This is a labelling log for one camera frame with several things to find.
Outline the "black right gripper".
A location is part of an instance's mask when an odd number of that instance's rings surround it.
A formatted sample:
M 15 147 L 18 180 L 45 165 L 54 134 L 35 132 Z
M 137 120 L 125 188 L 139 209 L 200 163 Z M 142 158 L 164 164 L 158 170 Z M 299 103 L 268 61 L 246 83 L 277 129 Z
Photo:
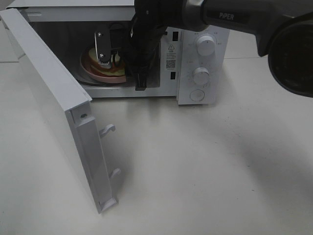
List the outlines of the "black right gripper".
M 130 73 L 135 73 L 136 91 L 147 88 L 149 69 L 155 56 L 155 49 L 167 26 L 161 16 L 162 1 L 136 0 L 135 14 L 129 24 L 122 43 L 122 58 Z

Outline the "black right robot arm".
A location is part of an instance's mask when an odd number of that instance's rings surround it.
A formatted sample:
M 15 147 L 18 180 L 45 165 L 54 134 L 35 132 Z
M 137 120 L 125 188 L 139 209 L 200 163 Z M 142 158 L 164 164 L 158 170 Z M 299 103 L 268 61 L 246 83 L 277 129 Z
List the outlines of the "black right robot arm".
M 254 35 L 274 79 L 287 91 L 313 95 L 313 3 L 310 0 L 136 0 L 121 56 L 137 86 L 169 27 L 195 32 L 218 26 Z

